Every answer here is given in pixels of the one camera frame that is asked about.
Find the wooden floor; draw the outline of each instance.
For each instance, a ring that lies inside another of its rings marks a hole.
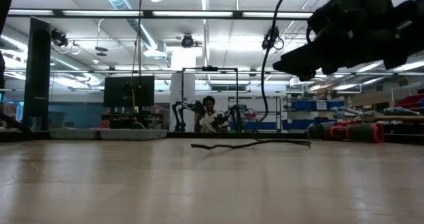
[[[0,223],[424,223],[424,147],[0,143]]]

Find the blue bin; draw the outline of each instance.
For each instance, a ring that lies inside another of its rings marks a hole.
[[[291,104],[292,109],[308,110],[313,109],[313,101],[295,101]]]
[[[327,102],[327,109],[331,109],[333,107],[342,107],[345,106],[344,101],[328,101]]]

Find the black cable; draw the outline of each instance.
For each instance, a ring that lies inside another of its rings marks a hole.
[[[272,26],[271,26],[270,34],[274,34],[274,32],[275,32],[278,9],[280,8],[282,2],[283,2],[283,0],[279,0],[277,5],[276,5],[276,9],[274,11],[274,16],[272,18]],[[265,120],[265,118],[268,116],[268,113],[269,113],[268,101],[267,101],[266,95],[265,95],[264,83],[265,83],[265,66],[266,66],[266,61],[268,59],[268,55],[270,53],[271,47],[273,47],[273,45],[272,45],[271,42],[269,42],[268,47],[266,49],[264,61],[262,62],[262,71],[261,71],[261,74],[260,74],[261,75],[260,76],[260,79],[261,79],[260,89],[261,89],[261,92],[262,92],[262,98],[264,100],[265,114],[264,114],[263,118],[261,118],[258,122],[256,122],[255,128],[253,130],[254,134],[255,134],[255,132],[258,131],[259,125],[261,124],[261,122],[263,122],[263,120]],[[255,142],[252,142],[252,143],[249,143],[249,144],[241,144],[241,145],[217,144],[217,145],[213,145],[213,146],[207,146],[207,145],[204,145],[204,144],[191,144],[191,147],[192,148],[204,148],[204,149],[207,149],[207,150],[211,150],[211,149],[214,149],[214,148],[246,148],[246,147],[254,146],[254,145],[257,145],[257,144],[265,144],[265,143],[269,143],[269,142],[285,142],[285,143],[291,143],[291,144],[305,145],[305,146],[308,146],[309,148],[311,147],[311,143],[309,141],[305,141],[305,140],[284,140],[284,139],[256,140]]]
[[[277,41],[281,41],[281,43],[282,43],[281,47],[276,47]],[[284,46],[285,46],[285,44],[284,44],[284,40],[283,40],[281,37],[278,37],[278,38],[276,39],[275,43],[274,43],[274,48],[275,48],[276,50],[281,50],[281,49],[283,49],[283,48],[284,48]]]
[[[276,9],[274,11],[274,16],[272,18],[272,25],[271,25],[271,33],[270,34],[275,33],[278,9],[280,8],[282,3],[283,3],[283,0],[279,0],[277,5],[276,5]],[[265,114],[258,122],[256,122],[256,125],[255,125],[255,128],[254,128],[254,133],[257,132],[259,125],[261,124],[261,122],[263,122],[263,120],[265,120],[265,118],[268,116],[268,113],[269,113],[268,101],[266,100],[264,83],[265,83],[265,66],[266,66],[266,61],[268,59],[268,55],[270,53],[271,47],[272,47],[271,43],[269,42],[268,47],[266,48],[264,61],[262,62],[262,71],[260,73],[260,81],[261,81],[260,82],[260,89],[261,89],[261,93],[262,93],[262,99],[264,100]]]
[[[308,44],[311,43],[311,38],[309,37],[311,35],[311,31],[312,31],[312,28],[308,25],[306,28],[306,41]]]
[[[289,144],[298,144],[298,145],[303,145],[303,146],[308,146],[309,148],[311,148],[311,143],[309,141],[305,141],[305,140],[285,140],[285,139],[278,139],[278,140],[258,140],[249,144],[240,144],[240,145],[229,145],[229,144],[216,144],[213,146],[208,146],[208,145],[204,145],[204,144],[191,144],[192,148],[204,148],[206,150],[211,150],[214,148],[232,148],[232,149],[236,149],[236,148],[246,148],[246,147],[250,147],[250,146],[254,146],[257,144],[266,144],[269,142],[284,142],[284,143],[289,143]]]
[[[141,77],[141,5],[143,0],[138,0],[138,76]]]

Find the white column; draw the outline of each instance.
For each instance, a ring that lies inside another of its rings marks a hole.
[[[176,118],[172,111],[172,105],[181,101],[181,74],[172,74],[171,76],[171,97],[170,97],[170,131],[174,131],[176,125]],[[184,74],[184,100],[183,102],[191,103],[195,99],[194,94],[195,89],[195,75],[194,74]],[[185,131],[194,132],[194,112],[193,111],[184,111],[184,121],[185,121]]]
[[[190,49],[176,50],[172,53],[171,69],[194,68],[196,66],[196,55]],[[170,131],[174,131],[176,118],[172,111],[172,105],[177,101],[191,103],[195,99],[195,74],[184,74],[184,98],[182,100],[182,75],[172,74],[170,95]],[[195,115],[193,111],[184,111],[185,131],[194,132]]]

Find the computer monitor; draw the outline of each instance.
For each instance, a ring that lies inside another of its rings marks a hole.
[[[154,105],[154,76],[106,78],[103,96],[104,107],[132,107],[133,90],[135,106]]]

